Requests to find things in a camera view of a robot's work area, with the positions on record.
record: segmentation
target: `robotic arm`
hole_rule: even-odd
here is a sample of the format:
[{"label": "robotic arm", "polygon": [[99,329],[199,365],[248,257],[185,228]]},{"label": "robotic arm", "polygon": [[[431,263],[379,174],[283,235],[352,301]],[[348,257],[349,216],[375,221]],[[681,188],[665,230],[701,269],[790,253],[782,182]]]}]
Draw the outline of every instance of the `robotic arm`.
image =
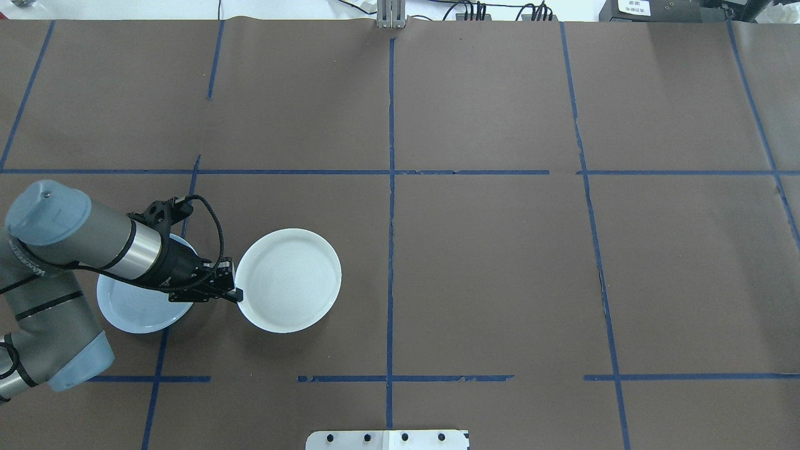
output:
[{"label": "robotic arm", "polygon": [[[202,202],[217,225],[214,262],[170,239],[170,228],[192,214],[191,200]],[[114,360],[73,270],[163,291],[173,302],[240,302],[233,261],[223,252],[220,223],[199,195],[123,215],[55,181],[32,184],[0,229],[0,294],[19,325],[0,338],[0,403],[44,382],[66,390]]]}]

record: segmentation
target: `light blue plate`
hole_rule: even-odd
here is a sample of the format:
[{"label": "light blue plate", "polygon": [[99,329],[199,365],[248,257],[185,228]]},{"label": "light blue plate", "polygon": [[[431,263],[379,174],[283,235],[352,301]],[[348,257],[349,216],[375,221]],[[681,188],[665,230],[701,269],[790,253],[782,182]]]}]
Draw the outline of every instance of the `light blue plate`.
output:
[{"label": "light blue plate", "polygon": [[[179,236],[170,237],[191,248]],[[98,306],[106,320],[120,330],[134,334],[162,330],[192,307],[192,303],[171,303],[169,295],[164,292],[133,287],[103,275],[98,278],[97,293]]]}]

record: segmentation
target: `blue tape line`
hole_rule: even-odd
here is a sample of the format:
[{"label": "blue tape line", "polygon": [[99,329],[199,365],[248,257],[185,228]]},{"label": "blue tape line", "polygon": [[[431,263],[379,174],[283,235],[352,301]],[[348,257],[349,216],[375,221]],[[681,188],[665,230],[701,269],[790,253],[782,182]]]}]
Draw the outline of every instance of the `blue tape line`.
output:
[{"label": "blue tape line", "polygon": [[578,171],[576,175],[719,175],[759,176],[772,175],[772,171]]},{"label": "blue tape line", "polygon": [[389,171],[327,169],[204,169],[201,175],[388,175]]},{"label": "blue tape line", "polygon": [[394,374],[394,41],[389,41],[389,286],[386,313],[386,429],[394,426],[392,417]]},{"label": "blue tape line", "polygon": [[[5,169],[22,175],[194,175],[188,169]],[[389,175],[386,170],[353,169],[200,169],[198,175]],[[549,175],[550,171],[394,171],[395,175]]]},{"label": "blue tape line", "polygon": [[396,175],[549,175],[550,171],[396,171]]},{"label": "blue tape line", "polygon": [[[98,375],[87,383],[153,383],[154,376]],[[210,383],[210,376],[162,376],[159,383]]]},{"label": "blue tape line", "polygon": [[20,175],[189,175],[186,169],[4,169],[4,174]]},{"label": "blue tape line", "polygon": [[[622,381],[674,380],[800,380],[800,373],[631,373]],[[614,381],[613,375],[584,375],[584,381]]]},{"label": "blue tape line", "polygon": [[210,376],[162,376],[159,383],[210,383]]},{"label": "blue tape line", "polygon": [[[513,375],[392,375],[392,383],[445,383],[475,381],[479,383],[502,383],[512,380]],[[314,375],[299,376],[298,383],[384,383],[383,375]]]},{"label": "blue tape line", "polygon": [[513,375],[395,375],[392,377],[397,383],[452,383],[455,381],[503,383],[513,378]]},{"label": "blue tape line", "polygon": [[217,48],[214,50],[214,64],[211,66],[211,76],[208,80],[208,99],[214,94],[214,81],[217,79],[217,64],[219,64],[219,51],[222,49],[222,33],[225,31],[225,21],[219,21],[219,32],[217,33]]},{"label": "blue tape line", "polygon": [[30,79],[28,80],[28,87],[25,89],[25,94],[22,96],[22,101],[19,103],[19,109],[17,109],[17,117],[14,118],[14,124],[11,125],[11,131],[8,134],[8,140],[6,140],[6,148],[2,152],[2,156],[0,156],[0,171],[2,171],[3,167],[6,165],[8,154],[11,152],[11,144],[14,142],[14,136],[17,134],[19,121],[22,120],[22,114],[25,112],[25,105],[28,103],[30,92],[34,88],[34,81],[36,81],[36,75],[39,72],[39,67],[42,66],[42,60],[45,58],[45,53],[47,52],[47,46],[50,44],[50,37],[53,36],[54,28],[55,28],[55,20],[51,20],[50,27],[47,28],[47,35],[45,36],[45,42],[42,44],[42,49],[39,51],[39,57],[36,59],[36,65],[34,66],[34,71],[30,74]]},{"label": "blue tape line", "polygon": [[589,186],[589,171],[586,165],[586,153],[583,148],[581,131],[578,128],[578,101],[575,97],[575,87],[572,80],[572,68],[570,66],[570,52],[566,44],[566,28],[564,22],[558,23],[561,28],[561,43],[564,49],[564,65],[566,67],[566,81],[570,88],[570,102],[572,103],[572,119],[575,126],[575,138],[580,149],[581,170],[583,172],[583,190],[586,193],[586,208],[589,210],[589,224],[592,230],[592,241],[594,244],[594,258],[597,262],[598,275],[600,278],[600,292],[602,294],[603,312],[606,316],[606,334],[608,337],[608,347],[611,354],[611,367],[614,371],[614,387],[617,392],[617,407],[619,410],[619,423],[622,428],[622,443],[625,450],[630,450],[630,438],[628,436],[628,419],[625,413],[625,400],[622,397],[622,381],[619,377],[619,363],[617,359],[617,347],[614,343],[614,327],[611,324],[611,308],[608,303],[608,290],[606,288],[606,273],[602,266],[602,256],[600,254],[600,239],[598,237],[597,224],[594,220],[594,206],[592,206],[591,189]]},{"label": "blue tape line", "polygon": [[158,385],[161,378],[161,370],[164,367],[164,353],[166,352],[166,341],[170,334],[170,328],[164,328],[161,333],[161,345],[158,347],[158,360],[155,365],[155,376],[153,377],[153,390],[150,391],[150,406],[147,408],[147,421],[145,422],[145,434],[142,438],[142,450],[147,450],[150,444],[150,430],[153,427],[153,416],[155,415],[155,404],[158,400]]},{"label": "blue tape line", "polygon": [[88,379],[87,383],[153,383],[153,376],[109,376],[98,375]]},{"label": "blue tape line", "polygon": [[792,231],[792,236],[794,237],[794,245],[797,247],[798,251],[800,251],[800,235],[798,234],[798,226],[794,221],[794,215],[792,214],[792,209],[789,206],[789,201],[786,199],[786,192],[783,190],[783,182],[781,182],[781,177],[778,174],[778,168],[775,165],[775,158],[772,155],[770,143],[766,140],[766,133],[764,132],[764,126],[761,122],[761,116],[758,114],[758,109],[755,107],[755,101],[753,100],[753,94],[750,92],[750,84],[747,82],[747,76],[745,75],[745,69],[742,65],[742,59],[739,57],[739,48],[736,44],[736,36],[734,36],[734,26],[730,19],[728,19],[726,23],[728,26],[728,37],[730,37],[730,46],[733,48],[734,58],[736,59],[736,67],[739,70],[739,76],[742,77],[742,85],[745,88],[745,94],[747,94],[747,102],[750,104],[750,110],[753,112],[753,119],[755,119],[755,124],[758,128],[758,135],[761,137],[761,142],[764,145],[764,151],[766,152],[766,158],[770,162],[770,169],[772,169],[772,173],[775,177],[775,184],[778,186],[778,192],[781,195],[783,210],[786,213],[786,218],[789,220],[789,227]]},{"label": "blue tape line", "polygon": [[[194,194],[194,186],[197,185],[198,181],[198,170],[200,169],[200,157],[202,155],[198,155],[198,158],[194,160],[194,168],[192,169],[192,180],[189,182],[189,195]],[[183,220],[183,225],[181,227],[181,237],[186,237],[186,227],[189,226],[189,218],[185,218]]]},{"label": "blue tape line", "polygon": [[298,383],[385,383],[383,375],[314,375],[299,376]]}]

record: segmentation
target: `light blue joint cap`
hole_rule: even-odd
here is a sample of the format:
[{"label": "light blue joint cap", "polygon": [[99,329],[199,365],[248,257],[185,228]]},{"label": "light blue joint cap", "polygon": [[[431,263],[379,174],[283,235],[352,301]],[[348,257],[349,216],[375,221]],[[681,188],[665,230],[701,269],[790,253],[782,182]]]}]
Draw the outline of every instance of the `light blue joint cap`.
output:
[{"label": "light blue joint cap", "polygon": [[114,362],[106,332],[101,331],[80,353],[47,381],[56,392],[65,391],[103,373]]},{"label": "light blue joint cap", "polygon": [[91,211],[89,195],[44,179],[14,200],[6,215],[6,229],[28,245],[50,245],[72,236]]}]

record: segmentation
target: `white plate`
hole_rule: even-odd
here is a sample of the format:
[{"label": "white plate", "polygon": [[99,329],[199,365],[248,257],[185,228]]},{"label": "white plate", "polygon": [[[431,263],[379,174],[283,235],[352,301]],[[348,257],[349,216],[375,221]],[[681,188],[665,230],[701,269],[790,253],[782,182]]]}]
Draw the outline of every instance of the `white plate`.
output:
[{"label": "white plate", "polygon": [[[170,237],[192,248],[180,236]],[[97,293],[98,306],[106,320],[120,330],[134,334],[162,330],[192,307],[192,303],[170,302],[169,294],[164,292],[133,287],[104,275],[98,278]]]},{"label": "white plate", "polygon": [[269,233],[247,250],[235,283],[244,291],[239,309],[253,325],[291,333],[317,323],[334,306],[342,266],[320,235],[287,228]]}]

